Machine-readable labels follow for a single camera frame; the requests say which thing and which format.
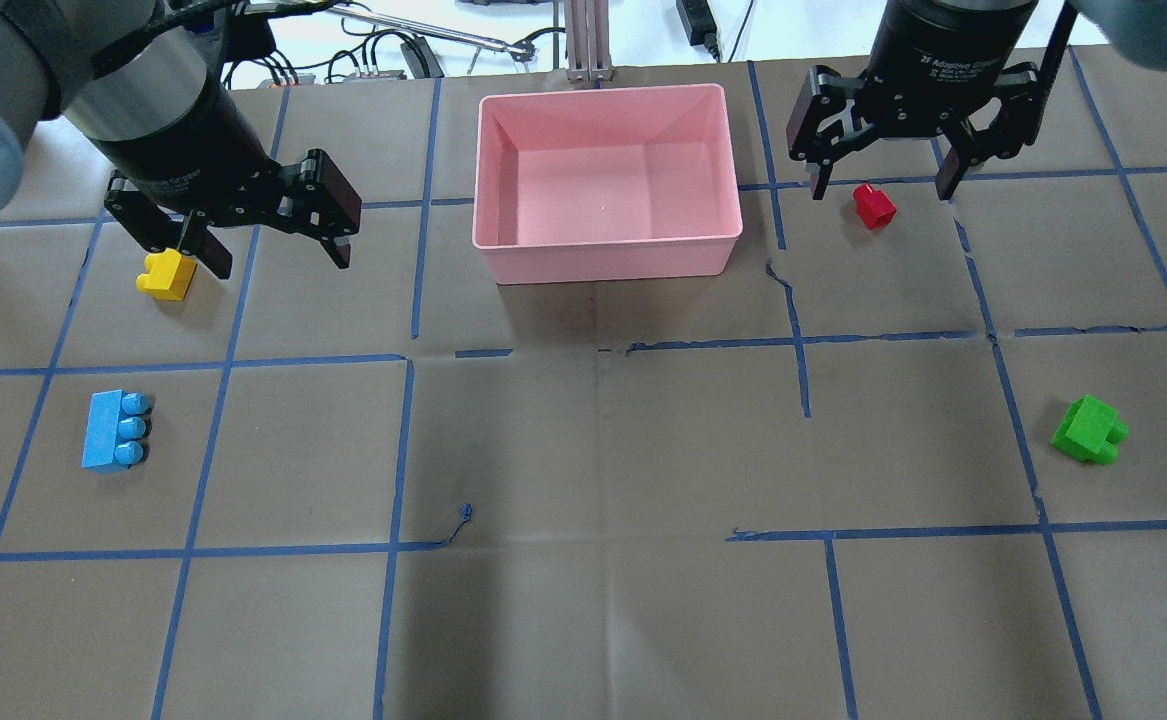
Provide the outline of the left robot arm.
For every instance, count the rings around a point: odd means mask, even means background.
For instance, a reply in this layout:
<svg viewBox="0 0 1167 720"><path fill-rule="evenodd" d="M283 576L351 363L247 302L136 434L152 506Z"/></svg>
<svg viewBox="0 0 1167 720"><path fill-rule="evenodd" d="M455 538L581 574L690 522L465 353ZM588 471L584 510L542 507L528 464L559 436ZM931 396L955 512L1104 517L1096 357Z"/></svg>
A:
<svg viewBox="0 0 1167 720"><path fill-rule="evenodd" d="M221 279L217 228L266 225L350 264L362 200L331 156L281 165L222 86L225 50L202 32L231 1L0 1L0 214L39 123L67 118L112 165L103 205L151 252Z"/></svg>

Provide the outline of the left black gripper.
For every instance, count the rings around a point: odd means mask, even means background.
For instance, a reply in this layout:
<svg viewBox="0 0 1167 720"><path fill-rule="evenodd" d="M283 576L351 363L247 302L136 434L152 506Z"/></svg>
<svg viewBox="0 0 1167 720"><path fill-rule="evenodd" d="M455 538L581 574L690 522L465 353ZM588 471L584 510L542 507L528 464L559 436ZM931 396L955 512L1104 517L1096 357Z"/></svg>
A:
<svg viewBox="0 0 1167 720"><path fill-rule="evenodd" d="M226 281L235 256L212 229L263 224L350 268L359 193L326 151L286 167L271 159L204 61L130 61L86 83L65 116L116 167L106 209L141 249Z"/></svg>

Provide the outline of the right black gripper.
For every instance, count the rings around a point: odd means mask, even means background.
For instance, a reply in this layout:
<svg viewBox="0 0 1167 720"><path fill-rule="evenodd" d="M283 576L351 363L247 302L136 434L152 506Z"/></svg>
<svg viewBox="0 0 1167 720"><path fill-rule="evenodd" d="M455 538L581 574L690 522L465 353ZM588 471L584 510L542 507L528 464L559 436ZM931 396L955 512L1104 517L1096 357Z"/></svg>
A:
<svg viewBox="0 0 1167 720"><path fill-rule="evenodd" d="M857 76L816 64L787 124L788 155L804 165L812 200L824 200L834 165L879 138L944 137L935 176L952 200L967 170L1016 158L1043 123L1036 64L1011 65L1035 1L889 1ZM987 127L970 118L999 102Z"/></svg>

